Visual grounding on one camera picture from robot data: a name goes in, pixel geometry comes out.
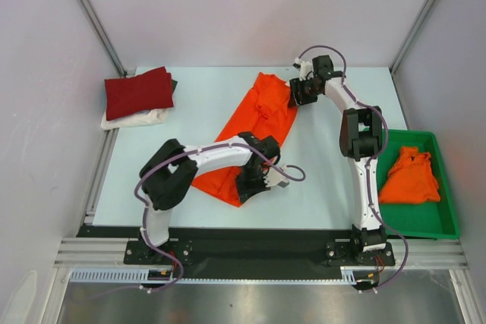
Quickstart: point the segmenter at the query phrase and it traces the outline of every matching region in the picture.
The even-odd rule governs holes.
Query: white cloth
[[[168,109],[152,109],[145,112],[129,115],[128,117],[118,118],[113,121],[106,120],[106,112],[101,119],[101,128],[105,131],[122,127],[139,127],[141,125],[160,124],[165,121]]]

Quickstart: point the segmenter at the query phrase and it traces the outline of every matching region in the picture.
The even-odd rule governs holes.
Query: folded red cloth
[[[106,120],[126,117],[144,110],[172,108],[172,76],[156,68],[126,79],[105,80]]]

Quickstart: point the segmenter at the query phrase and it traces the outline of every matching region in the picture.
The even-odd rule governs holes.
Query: white table
[[[150,68],[138,68],[142,74]],[[99,198],[94,225],[140,226],[143,204],[134,197],[138,172],[170,139],[204,145],[214,141],[251,88],[258,72],[283,80],[293,68],[168,68],[179,81],[175,107],[163,124],[121,129]],[[348,69],[350,87],[363,102],[379,105],[390,128],[406,129],[387,68]],[[339,151],[341,115],[325,96],[298,110],[282,147],[282,162],[299,165],[308,178],[259,193],[236,208],[193,187],[174,208],[172,227],[349,229],[351,172]]]

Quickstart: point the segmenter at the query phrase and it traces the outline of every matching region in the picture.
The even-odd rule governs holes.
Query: green plastic bin
[[[401,146],[416,146],[430,152],[432,172],[439,183],[440,202],[413,204],[380,204],[384,221],[409,237],[437,239],[459,238],[456,211],[447,183],[446,170],[435,136],[430,132],[390,130],[388,147],[378,159],[378,191],[387,181],[388,171],[399,157]]]

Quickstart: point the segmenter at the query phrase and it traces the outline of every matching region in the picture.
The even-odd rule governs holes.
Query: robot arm
[[[342,113],[339,148],[348,158],[355,195],[352,236],[356,253],[383,250],[387,243],[384,227],[376,218],[380,214],[376,183],[377,160],[367,161],[382,146],[382,124],[370,109],[360,105],[353,92],[342,82],[342,72],[334,71],[329,56],[319,56],[300,64],[301,77],[290,80],[292,97],[289,106],[300,106],[317,101],[319,94],[331,99]],[[312,71],[313,77],[307,78]],[[371,190],[371,201],[368,196]]]
[[[142,185],[150,202],[147,235],[156,246],[169,239],[172,209],[184,199],[192,181],[199,175],[220,168],[241,166],[236,187],[242,203],[257,193],[270,190],[272,186],[285,187],[289,184],[289,180],[273,168],[264,171],[263,159],[253,152],[257,150],[267,159],[278,158],[279,144],[271,136],[258,140],[250,132],[240,133],[229,140],[209,146],[182,146],[175,139],[168,140],[141,169],[140,178],[161,162],[194,150],[200,152],[179,158],[171,165],[157,170]]]

